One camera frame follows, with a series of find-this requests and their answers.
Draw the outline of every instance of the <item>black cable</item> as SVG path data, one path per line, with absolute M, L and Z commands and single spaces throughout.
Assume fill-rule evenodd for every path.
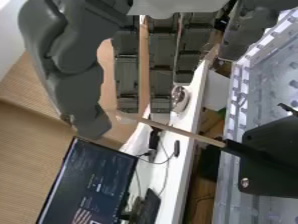
M 161 165 L 161 164 L 167 163 L 167 162 L 170 161 L 170 159 L 173 158 L 173 156 L 174 156 L 174 152 L 173 152 L 171 156 L 169 157 L 169 159 L 166 159 L 166 161 L 163 161 L 163 162 L 161 162 L 161 163 L 149 162 L 149 161 L 146 161 L 145 159 L 141 159 L 139 157 L 138 157 L 138 159 L 142 160 L 142 161 L 146 162 L 146 163 L 150 163 L 150 164 L 154 164 L 154 165 Z
M 135 177 L 137 177 L 138 197 L 142 197 L 141 181 L 137 173 L 137 167 L 135 167 Z
M 167 163 L 166 163 L 166 173 L 165 173 L 165 180 L 163 180 L 163 186 L 162 186 L 162 189 L 161 189 L 161 192 L 159 192 L 159 194 L 158 194 L 158 196 L 161 196 L 161 194 L 162 194 L 162 192 L 163 192 L 163 190 L 165 190 L 165 187 L 166 187 L 166 182 L 167 182 L 167 176 L 169 176 L 169 166 L 170 166 L 170 161 L 169 161 L 169 155 L 167 155 L 167 153 L 166 153 L 166 150 L 165 150 L 165 147 L 163 147 L 163 144 L 162 144 L 162 142 L 161 142 L 161 147 L 162 147 L 162 149 L 163 149 L 163 152 L 165 152 L 165 156 L 166 156 L 166 158 L 167 158 Z
M 193 222 L 194 216 L 197 214 L 198 203 L 202 202 L 202 201 L 206 201 L 206 200 L 211 200 L 211 199 L 214 199 L 214 196 L 205 196 L 195 201 L 194 212 L 193 212 L 193 215 L 191 215 L 191 218 L 190 218 L 190 223 Z

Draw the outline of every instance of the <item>computer monitor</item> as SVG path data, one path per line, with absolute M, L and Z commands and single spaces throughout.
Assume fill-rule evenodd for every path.
M 74 138 L 37 224 L 119 222 L 137 158 Z

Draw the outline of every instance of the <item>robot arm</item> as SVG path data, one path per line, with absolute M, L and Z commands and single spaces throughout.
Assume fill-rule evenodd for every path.
M 126 21 L 123 0 L 28 0 L 18 26 L 34 68 L 61 119 L 96 139 L 109 129 L 98 105 L 103 72 L 97 48 Z

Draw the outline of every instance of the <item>screw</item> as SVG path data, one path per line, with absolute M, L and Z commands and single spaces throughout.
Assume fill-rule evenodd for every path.
M 247 188 L 249 187 L 249 178 L 246 178 L 246 177 L 242 178 L 241 185 L 242 185 L 243 188 Z

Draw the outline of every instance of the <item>small device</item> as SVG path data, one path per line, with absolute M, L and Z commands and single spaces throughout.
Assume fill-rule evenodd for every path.
M 179 156 L 179 140 L 174 142 L 174 157 Z
M 149 188 L 146 191 L 146 197 L 143 200 L 143 206 L 141 208 L 141 213 L 137 218 L 135 224 L 154 224 L 155 218 L 159 210 L 161 199 Z
M 175 86 L 171 90 L 171 107 L 175 113 L 181 113 L 189 103 L 189 92 L 182 86 Z

